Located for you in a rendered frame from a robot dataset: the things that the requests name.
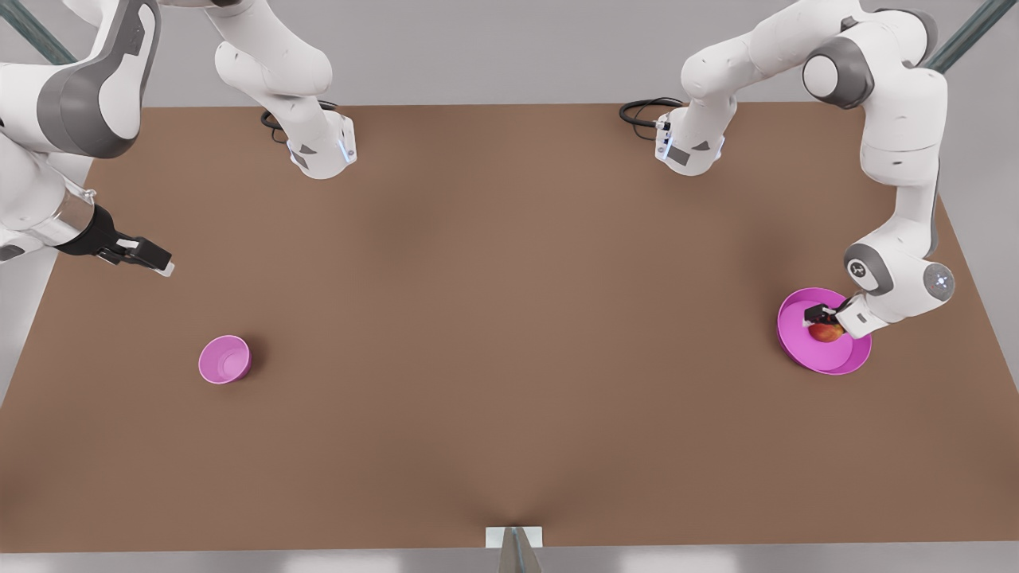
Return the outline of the pink plate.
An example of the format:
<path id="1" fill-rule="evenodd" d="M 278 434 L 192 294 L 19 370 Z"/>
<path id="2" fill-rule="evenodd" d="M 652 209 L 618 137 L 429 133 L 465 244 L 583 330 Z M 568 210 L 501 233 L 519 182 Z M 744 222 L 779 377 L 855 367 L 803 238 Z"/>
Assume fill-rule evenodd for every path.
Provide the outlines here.
<path id="1" fill-rule="evenodd" d="M 816 341 L 804 326 L 804 312 L 818 304 L 836 307 L 844 296 L 830 289 L 808 287 L 789 294 L 780 304 L 776 334 L 786 355 L 804 368 L 826 375 L 855 372 L 869 359 L 873 337 L 855 340 L 845 334 L 832 342 Z"/>

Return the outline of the pink bowl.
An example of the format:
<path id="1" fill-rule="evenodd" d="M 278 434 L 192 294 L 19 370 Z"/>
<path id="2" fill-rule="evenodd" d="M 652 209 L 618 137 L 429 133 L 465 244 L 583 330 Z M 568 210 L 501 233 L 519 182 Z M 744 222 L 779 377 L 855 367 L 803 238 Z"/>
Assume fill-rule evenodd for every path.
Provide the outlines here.
<path id="1" fill-rule="evenodd" d="M 252 366 L 247 342 L 236 335 L 220 335 L 208 342 L 199 356 L 199 374 L 211 384 L 242 380 Z"/>

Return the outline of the silver frame post with foot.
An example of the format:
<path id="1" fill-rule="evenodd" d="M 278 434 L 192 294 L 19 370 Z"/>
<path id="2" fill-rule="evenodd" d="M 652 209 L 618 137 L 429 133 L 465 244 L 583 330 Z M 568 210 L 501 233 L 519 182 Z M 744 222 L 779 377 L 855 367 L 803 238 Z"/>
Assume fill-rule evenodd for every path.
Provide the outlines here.
<path id="1" fill-rule="evenodd" d="M 486 527 L 485 546 L 498 548 L 496 573 L 543 573 L 535 548 L 545 545 L 540 526 Z"/>

